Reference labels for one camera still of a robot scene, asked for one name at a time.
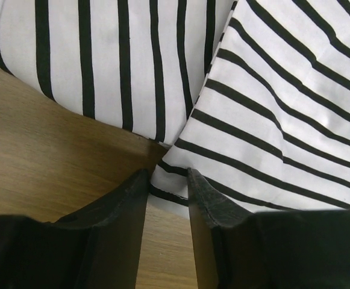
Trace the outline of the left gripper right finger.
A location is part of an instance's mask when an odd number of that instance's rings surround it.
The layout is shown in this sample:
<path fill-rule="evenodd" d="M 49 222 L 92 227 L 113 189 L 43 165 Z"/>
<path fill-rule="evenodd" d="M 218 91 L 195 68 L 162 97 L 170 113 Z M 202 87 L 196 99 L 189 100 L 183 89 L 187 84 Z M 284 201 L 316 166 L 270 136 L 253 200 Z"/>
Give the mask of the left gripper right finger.
<path fill-rule="evenodd" d="M 187 176 L 199 288 L 350 288 L 350 210 L 250 213 Z"/>

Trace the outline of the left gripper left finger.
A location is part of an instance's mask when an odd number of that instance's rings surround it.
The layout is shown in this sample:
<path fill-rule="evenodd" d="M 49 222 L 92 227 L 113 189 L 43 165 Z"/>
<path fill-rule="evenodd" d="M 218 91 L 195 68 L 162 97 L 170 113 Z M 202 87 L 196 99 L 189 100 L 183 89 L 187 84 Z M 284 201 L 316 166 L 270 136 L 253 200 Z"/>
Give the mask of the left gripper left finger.
<path fill-rule="evenodd" d="M 134 288 L 149 175 L 56 222 L 0 215 L 0 288 Z"/>

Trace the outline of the black white striped tank top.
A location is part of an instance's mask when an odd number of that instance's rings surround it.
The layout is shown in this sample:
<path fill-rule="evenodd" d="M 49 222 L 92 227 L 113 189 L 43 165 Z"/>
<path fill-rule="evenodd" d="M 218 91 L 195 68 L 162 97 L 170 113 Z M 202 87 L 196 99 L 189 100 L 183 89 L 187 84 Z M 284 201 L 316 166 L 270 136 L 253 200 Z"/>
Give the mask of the black white striped tank top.
<path fill-rule="evenodd" d="M 0 1 L 0 69 L 251 212 L 350 209 L 350 1 Z"/>

